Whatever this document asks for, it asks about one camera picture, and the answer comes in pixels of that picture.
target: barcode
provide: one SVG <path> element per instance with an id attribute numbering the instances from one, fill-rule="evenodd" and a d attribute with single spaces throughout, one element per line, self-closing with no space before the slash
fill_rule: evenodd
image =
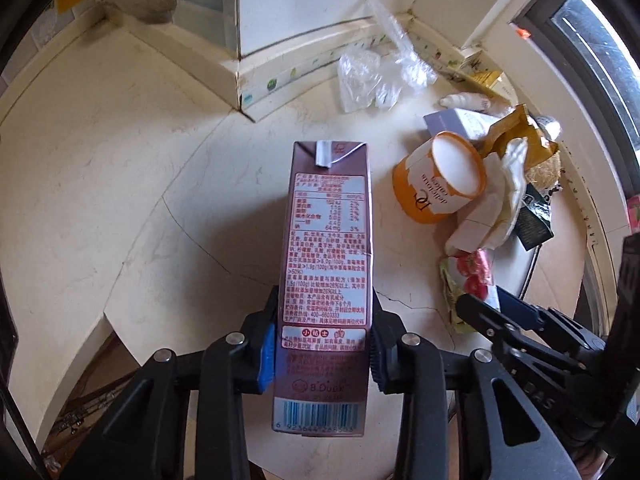
<path id="1" fill-rule="evenodd" d="M 358 429 L 359 403 L 277 399 L 273 428 L 309 433 L 351 433 Z"/>

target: plastic bag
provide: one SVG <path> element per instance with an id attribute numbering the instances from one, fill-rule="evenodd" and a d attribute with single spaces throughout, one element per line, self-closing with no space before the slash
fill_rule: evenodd
<path id="1" fill-rule="evenodd" d="M 377 0 L 367 0 L 383 32 L 398 50 L 385 59 L 369 50 L 349 49 L 338 62 L 340 98 L 345 112 L 367 108 L 375 100 L 391 108 L 402 91 L 418 94 L 435 83 L 438 75 L 414 50 L 404 29 Z"/>
<path id="2" fill-rule="evenodd" d="M 338 84 L 344 111 L 367 108 L 381 79 L 379 54 L 355 48 L 342 54 L 338 61 Z"/>

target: white countertop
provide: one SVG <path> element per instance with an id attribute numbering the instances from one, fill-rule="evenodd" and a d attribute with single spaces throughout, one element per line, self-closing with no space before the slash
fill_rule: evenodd
<path id="1" fill-rule="evenodd" d="M 0 127 L 0 264 L 20 335 L 10 386 L 31 431 L 103 313 L 143 363 L 158 348 L 206 348 L 262 309 L 278 282 L 295 140 L 369 144 L 383 308 L 440 348 L 488 346 L 444 321 L 438 261 L 453 220 L 413 222 L 391 186 L 422 142 L 421 117 L 453 90 L 440 79 L 391 111 L 345 115 L 334 79 L 256 124 L 113 25 L 63 51 Z M 530 254 L 501 253 L 497 283 L 519 292 Z M 365 436 L 338 439 L 273 433 L 271 402 L 244 403 L 249 458 L 265 469 L 285 480 L 391 471 L 400 397 L 371 383 Z"/>

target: screw head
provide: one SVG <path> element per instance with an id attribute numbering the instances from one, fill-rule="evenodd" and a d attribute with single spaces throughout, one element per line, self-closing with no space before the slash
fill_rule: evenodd
<path id="1" fill-rule="evenodd" d="M 168 348 L 161 348 L 156 350 L 154 354 L 154 361 L 157 363 L 167 363 L 171 360 L 171 350 Z"/>
<path id="2" fill-rule="evenodd" d="M 230 345 L 241 345 L 244 343 L 244 334 L 242 332 L 232 332 L 226 335 L 225 341 Z"/>
<path id="3" fill-rule="evenodd" d="M 493 358 L 491 352 L 489 352 L 488 350 L 485 350 L 484 348 L 479 348 L 478 350 L 475 350 L 474 357 L 476 358 L 477 361 L 480 361 L 481 363 L 490 363 L 491 359 Z"/>
<path id="4" fill-rule="evenodd" d="M 402 334 L 400 341 L 408 346 L 418 346 L 420 344 L 420 336 L 413 332 L 407 332 L 406 334 Z"/>

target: crumpled paper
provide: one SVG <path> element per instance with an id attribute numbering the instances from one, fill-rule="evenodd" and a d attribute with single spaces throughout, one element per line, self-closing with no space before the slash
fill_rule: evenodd
<path id="1" fill-rule="evenodd" d="M 527 139 L 510 140 L 502 160 L 497 153 L 484 158 L 487 185 L 484 193 L 458 211 L 458 228 L 445 243 L 445 252 L 473 253 L 497 249 L 515 227 L 527 183 L 524 163 Z"/>

